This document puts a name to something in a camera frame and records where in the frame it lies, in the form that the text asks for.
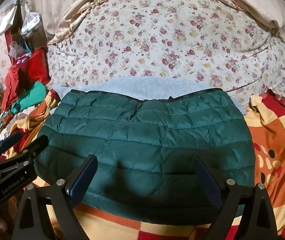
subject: floral bedsheet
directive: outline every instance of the floral bedsheet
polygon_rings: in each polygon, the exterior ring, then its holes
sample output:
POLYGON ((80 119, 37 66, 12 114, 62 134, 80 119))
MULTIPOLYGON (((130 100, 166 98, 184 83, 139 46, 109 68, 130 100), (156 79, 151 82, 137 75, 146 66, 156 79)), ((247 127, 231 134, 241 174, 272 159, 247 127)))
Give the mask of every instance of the floral bedsheet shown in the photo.
POLYGON ((285 96, 285 44, 218 0, 109 0, 49 46, 48 63, 51 84, 161 76, 223 88, 244 105, 267 88, 285 96))

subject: black clamp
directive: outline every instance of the black clamp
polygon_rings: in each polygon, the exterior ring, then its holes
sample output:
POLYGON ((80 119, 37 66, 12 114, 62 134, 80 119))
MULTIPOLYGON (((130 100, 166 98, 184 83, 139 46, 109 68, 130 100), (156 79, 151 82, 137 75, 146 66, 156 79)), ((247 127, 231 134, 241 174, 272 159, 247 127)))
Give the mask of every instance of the black clamp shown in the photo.
POLYGON ((52 205, 66 240, 88 240, 72 209, 79 205, 98 169, 95 155, 89 155, 66 180, 47 187, 27 186, 18 208, 12 240, 57 239, 46 205, 52 205))
POLYGON ((210 204, 220 211, 206 231, 204 240, 224 240, 235 218, 239 205, 244 212, 234 240, 277 240, 276 219, 265 185, 238 185, 224 176, 200 156, 194 163, 195 174, 210 204))
MULTIPOLYGON (((0 141, 0 156, 20 140, 21 134, 16 132, 0 141)), ((17 156, 0 162, 0 203, 37 178, 33 159, 48 146, 48 143, 47 136, 42 135, 17 156)))

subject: red and yellow blanket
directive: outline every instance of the red and yellow blanket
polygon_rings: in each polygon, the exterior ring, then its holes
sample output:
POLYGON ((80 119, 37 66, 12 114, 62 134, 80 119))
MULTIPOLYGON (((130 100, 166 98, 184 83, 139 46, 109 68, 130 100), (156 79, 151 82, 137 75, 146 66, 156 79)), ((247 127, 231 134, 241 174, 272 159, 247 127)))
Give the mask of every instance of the red and yellow blanket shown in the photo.
MULTIPOLYGON (((263 182, 274 208, 278 234, 285 238, 285 98, 271 90, 251 97, 251 108, 244 117, 255 148, 255 184, 263 182)), ((44 181, 37 179, 39 186, 44 181)), ((58 235, 60 229, 52 207, 48 208, 58 235)), ((112 240, 201 240, 209 225, 168 226, 117 217, 87 205, 75 208, 90 239, 112 240)), ((241 217, 234 220, 227 240, 232 240, 241 217)))

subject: metal screw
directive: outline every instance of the metal screw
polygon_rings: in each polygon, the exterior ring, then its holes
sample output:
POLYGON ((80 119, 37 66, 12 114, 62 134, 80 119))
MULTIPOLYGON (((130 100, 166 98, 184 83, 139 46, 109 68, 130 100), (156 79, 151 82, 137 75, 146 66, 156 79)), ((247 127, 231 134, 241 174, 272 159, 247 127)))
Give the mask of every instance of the metal screw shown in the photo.
POLYGON ((33 189, 34 188, 34 184, 29 184, 28 186, 27 186, 27 190, 31 190, 31 189, 33 189))
POLYGON ((265 185, 263 185, 262 183, 258 183, 258 188, 264 189, 264 188, 265 188, 265 185))
POLYGON ((65 180, 64 179, 58 179, 57 180, 57 185, 58 186, 61 186, 61 185, 63 185, 65 183, 65 180))
POLYGON ((227 179, 227 184, 232 186, 236 184, 236 182, 233 179, 227 179))

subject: green cloth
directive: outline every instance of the green cloth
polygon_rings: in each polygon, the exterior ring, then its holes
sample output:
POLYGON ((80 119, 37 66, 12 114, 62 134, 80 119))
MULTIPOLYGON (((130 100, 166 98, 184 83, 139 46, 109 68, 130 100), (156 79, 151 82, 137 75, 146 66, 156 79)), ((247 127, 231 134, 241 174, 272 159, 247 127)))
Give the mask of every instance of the green cloth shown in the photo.
POLYGON ((95 154, 98 171, 83 202, 133 220, 169 225, 213 221, 217 211, 194 174, 196 153, 226 178, 254 185, 249 129, 220 89, 149 101, 71 90, 42 134, 49 138, 35 159, 42 179, 50 184, 66 179, 95 154))
POLYGON ((10 112, 17 114, 24 109, 41 103, 47 94, 46 87, 41 82, 35 82, 33 87, 28 91, 24 91, 17 101, 10 106, 10 112))

